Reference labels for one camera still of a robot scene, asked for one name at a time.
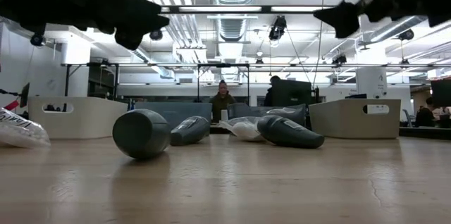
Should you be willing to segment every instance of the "woman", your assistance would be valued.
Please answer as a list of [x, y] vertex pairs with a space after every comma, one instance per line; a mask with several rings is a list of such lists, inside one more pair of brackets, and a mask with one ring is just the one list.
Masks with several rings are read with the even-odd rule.
[[219, 91], [216, 96], [211, 98], [210, 103], [213, 104], [213, 122], [217, 123], [221, 119], [221, 111], [227, 109], [227, 105], [234, 104], [235, 98], [229, 95], [227, 83], [223, 80], [219, 82]]

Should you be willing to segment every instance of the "man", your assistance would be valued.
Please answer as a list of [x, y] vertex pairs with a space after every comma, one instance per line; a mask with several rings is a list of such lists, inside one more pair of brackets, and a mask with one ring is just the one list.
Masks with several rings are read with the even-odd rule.
[[[271, 77], [271, 79], [270, 79], [269, 81], [270, 81], [271, 85], [273, 85], [274, 82], [276, 82], [276, 81], [278, 81], [278, 80], [280, 80], [280, 77], [278, 77], [277, 75], [274, 75], [273, 77]], [[272, 96], [272, 91], [273, 91], [273, 88], [270, 87], [270, 88], [268, 89], [268, 93], [266, 93], [266, 96], [265, 96], [265, 102], [264, 102], [264, 106], [265, 106], [265, 107], [272, 107], [272, 106], [273, 106], [273, 96]]]
[[426, 104], [427, 107], [421, 108], [416, 115], [415, 127], [420, 126], [435, 127], [434, 122], [435, 118], [432, 113], [432, 111], [435, 110], [435, 106], [433, 105], [432, 97], [426, 99]]
[[210, 103], [213, 104], [213, 122], [218, 123], [221, 119], [221, 111], [227, 109], [227, 105], [234, 104], [235, 98], [229, 95], [227, 90], [227, 83], [223, 80], [219, 82], [218, 94], [214, 96]]

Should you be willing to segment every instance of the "white wall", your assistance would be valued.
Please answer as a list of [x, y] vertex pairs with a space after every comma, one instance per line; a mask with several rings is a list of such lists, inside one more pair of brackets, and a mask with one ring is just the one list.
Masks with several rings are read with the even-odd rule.
[[[256, 106], [257, 97], [264, 96], [269, 85], [250, 86], [250, 104]], [[218, 91], [218, 86], [200, 87], [201, 96], [214, 96]], [[247, 86], [229, 86], [229, 92], [236, 97], [247, 96]], [[197, 86], [195, 85], [147, 85], [147, 86], [119, 86], [119, 95], [123, 96], [197, 96]], [[356, 94], [355, 85], [333, 85], [320, 86], [320, 96], [326, 97], [326, 101], [336, 101], [344, 99], [346, 96]], [[412, 105], [410, 103], [409, 86], [389, 86], [386, 99], [401, 99], [401, 109], [407, 109], [413, 114]], [[400, 114], [401, 120], [406, 120], [403, 113]]]
[[[0, 27], [0, 88], [20, 92], [30, 82], [30, 96], [54, 97], [64, 95], [66, 72], [61, 67], [61, 53], [49, 47], [37, 48], [28, 38]], [[0, 106], [16, 98], [0, 95]]]

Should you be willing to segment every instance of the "cable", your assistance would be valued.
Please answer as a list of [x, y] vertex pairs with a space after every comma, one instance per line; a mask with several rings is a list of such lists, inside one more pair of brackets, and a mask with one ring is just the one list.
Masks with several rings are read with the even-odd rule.
[[[321, 9], [324, 9], [324, 0], [321, 0]], [[319, 45], [318, 45], [318, 60], [316, 61], [316, 67], [315, 67], [315, 77], [313, 78], [313, 84], [311, 87], [315, 88], [315, 81], [316, 81], [316, 75], [318, 74], [318, 65], [319, 60], [321, 59], [321, 40], [323, 35], [323, 21], [320, 21], [319, 23]]]
[[307, 80], [309, 81], [309, 83], [311, 83], [311, 81], [309, 79], [309, 75], [307, 74], [307, 71], [305, 70], [304, 65], [301, 62], [301, 58], [299, 57], [299, 54], [297, 53], [295, 43], [293, 42], [293, 39], [291, 38], [291, 34], [290, 34], [290, 31], [289, 31], [288, 27], [286, 27], [286, 29], [287, 29], [288, 37], [290, 38], [290, 41], [291, 41], [291, 45], [293, 45], [293, 49], [295, 50], [296, 57], [299, 60], [299, 64], [301, 64], [302, 70], [304, 71], [305, 76], [307, 77]]

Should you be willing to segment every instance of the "ceiling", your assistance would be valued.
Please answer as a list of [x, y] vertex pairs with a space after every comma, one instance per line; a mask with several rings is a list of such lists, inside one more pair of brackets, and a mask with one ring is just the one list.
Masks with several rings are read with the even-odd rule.
[[[332, 6], [338, 4], [342, 0], [254, 0], [256, 5], [298, 5], [298, 6]], [[209, 5], [212, 0], [192, 0], [195, 5]], [[215, 20], [207, 19], [207, 15], [194, 15], [200, 37], [206, 48], [206, 58], [221, 59], [218, 52], [218, 34], [216, 31]], [[278, 46], [271, 47], [268, 40], [268, 29], [272, 26], [277, 15], [258, 14], [255, 15], [257, 19], [248, 20], [246, 35], [241, 39], [245, 42], [242, 48], [241, 57], [237, 62], [254, 63], [257, 57], [257, 52], [263, 53], [265, 63], [297, 63], [297, 57], [302, 58], [303, 63], [316, 63], [318, 58], [328, 54], [328, 52], [343, 42], [342, 39], [335, 38], [333, 28], [321, 21], [315, 19], [313, 15], [286, 15], [285, 19], [288, 24], [288, 31], [280, 39]], [[375, 31], [384, 25], [390, 23], [390, 20], [385, 19], [379, 23], [369, 23], [365, 16], [361, 19], [361, 30], [352, 38], [357, 38], [363, 32]], [[448, 30], [443, 30], [433, 35], [430, 33], [449, 25], [444, 23], [433, 29], [429, 28], [427, 21], [422, 22], [412, 28], [415, 33], [415, 38], [412, 41], [404, 42], [402, 49], [399, 40], [389, 39], [382, 42], [385, 47], [386, 56], [391, 63], [398, 63], [401, 61], [402, 55], [408, 56], [410, 54], [427, 51], [435, 46], [448, 42]], [[110, 61], [118, 61], [121, 63], [129, 63], [130, 52], [114, 42], [113, 36], [108, 36], [99, 32], [90, 32], [88, 35], [95, 40], [96, 43], [101, 44], [102, 49], [95, 49], [92, 52], [93, 56], [107, 57]], [[142, 48], [145, 50], [154, 61], [157, 62], [174, 62], [173, 43], [166, 31], [163, 31], [163, 39], [160, 41], [151, 41], [148, 36], [145, 36], [142, 42]], [[345, 54], [347, 60], [352, 61], [355, 49], [354, 40], [350, 39], [343, 44], [346, 49]], [[415, 61], [415, 63], [431, 63], [436, 59], [447, 57], [447, 50], [441, 53], [432, 54], [432, 56], [424, 56], [422, 59]]]

